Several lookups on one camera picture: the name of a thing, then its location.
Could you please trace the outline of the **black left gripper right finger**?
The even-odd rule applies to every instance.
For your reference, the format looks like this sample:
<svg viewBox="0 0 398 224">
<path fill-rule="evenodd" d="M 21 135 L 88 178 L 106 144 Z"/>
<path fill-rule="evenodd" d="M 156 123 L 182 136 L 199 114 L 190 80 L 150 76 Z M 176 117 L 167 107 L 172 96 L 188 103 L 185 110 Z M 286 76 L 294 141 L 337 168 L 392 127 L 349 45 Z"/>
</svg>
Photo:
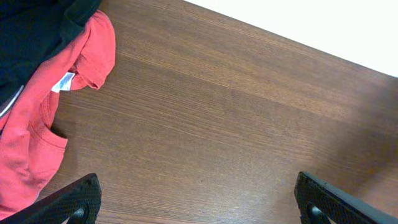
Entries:
<svg viewBox="0 0 398 224">
<path fill-rule="evenodd" d="M 299 172 L 294 189 L 302 224 L 397 224 L 388 215 L 308 172 Z"/>
</svg>

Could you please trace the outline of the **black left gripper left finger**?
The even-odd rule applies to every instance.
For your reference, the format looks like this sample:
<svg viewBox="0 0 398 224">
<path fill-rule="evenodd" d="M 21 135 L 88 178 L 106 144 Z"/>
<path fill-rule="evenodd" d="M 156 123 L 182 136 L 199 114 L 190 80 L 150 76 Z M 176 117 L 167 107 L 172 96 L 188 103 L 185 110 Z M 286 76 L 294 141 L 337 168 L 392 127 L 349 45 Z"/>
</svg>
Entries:
<svg viewBox="0 0 398 224">
<path fill-rule="evenodd" d="M 1 224 L 95 224 L 101 196 L 98 176 L 90 173 L 1 220 Z"/>
</svg>

